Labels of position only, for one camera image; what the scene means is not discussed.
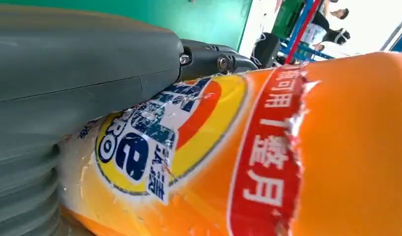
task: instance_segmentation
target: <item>red banner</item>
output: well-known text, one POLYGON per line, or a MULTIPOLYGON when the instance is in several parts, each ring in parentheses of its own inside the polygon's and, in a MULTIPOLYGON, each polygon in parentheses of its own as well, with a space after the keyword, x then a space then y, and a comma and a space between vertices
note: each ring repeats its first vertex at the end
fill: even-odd
POLYGON ((288 119, 299 112, 304 82, 300 67, 280 67, 259 95, 232 180, 229 230, 234 236, 288 231, 300 184, 288 119))

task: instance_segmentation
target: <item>yellow circular logo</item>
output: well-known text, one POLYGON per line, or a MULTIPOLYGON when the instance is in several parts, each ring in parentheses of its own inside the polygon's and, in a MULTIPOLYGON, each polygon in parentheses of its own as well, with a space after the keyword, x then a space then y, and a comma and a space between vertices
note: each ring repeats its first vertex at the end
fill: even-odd
POLYGON ((246 92, 238 75, 202 78, 109 115, 95 146, 101 174, 124 193, 151 194, 166 203, 169 187, 194 171, 223 137, 246 92))

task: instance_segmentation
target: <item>green wall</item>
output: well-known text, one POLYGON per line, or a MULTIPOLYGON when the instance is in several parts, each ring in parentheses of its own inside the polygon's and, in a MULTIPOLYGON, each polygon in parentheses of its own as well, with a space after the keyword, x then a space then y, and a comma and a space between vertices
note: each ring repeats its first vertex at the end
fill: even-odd
POLYGON ((0 0, 131 17, 179 37, 238 49, 252 0, 0 0))

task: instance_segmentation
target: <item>detergent bottle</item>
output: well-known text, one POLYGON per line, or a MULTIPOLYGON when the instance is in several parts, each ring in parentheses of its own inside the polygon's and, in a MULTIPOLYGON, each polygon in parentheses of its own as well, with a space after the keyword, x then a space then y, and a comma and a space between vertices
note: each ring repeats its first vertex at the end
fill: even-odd
POLYGON ((177 83, 59 148, 98 236, 402 236, 402 55, 177 83))

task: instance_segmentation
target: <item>red pole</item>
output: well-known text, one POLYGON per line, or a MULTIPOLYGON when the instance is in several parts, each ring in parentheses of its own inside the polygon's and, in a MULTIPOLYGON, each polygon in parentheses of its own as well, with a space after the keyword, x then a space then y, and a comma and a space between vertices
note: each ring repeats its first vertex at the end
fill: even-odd
POLYGON ((316 12, 320 2, 321 2, 321 0, 314 1, 313 6, 310 9, 310 12, 308 12, 307 18, 305 18, 305 21, 302 24, 301 29, 299 30, 298 36, 296 37, 296 39, 292 45, 292 49, 289 52, 287 59, 285 60, 285 64, 289 63, 291 61, 293 54, 295 53, 296 49, 298 48, 299 41, 301 41, 302 35, 304 34, 305 29, 307 28, 308 24, 310 23, 311 18, 313 17, 314 13, 316 12))

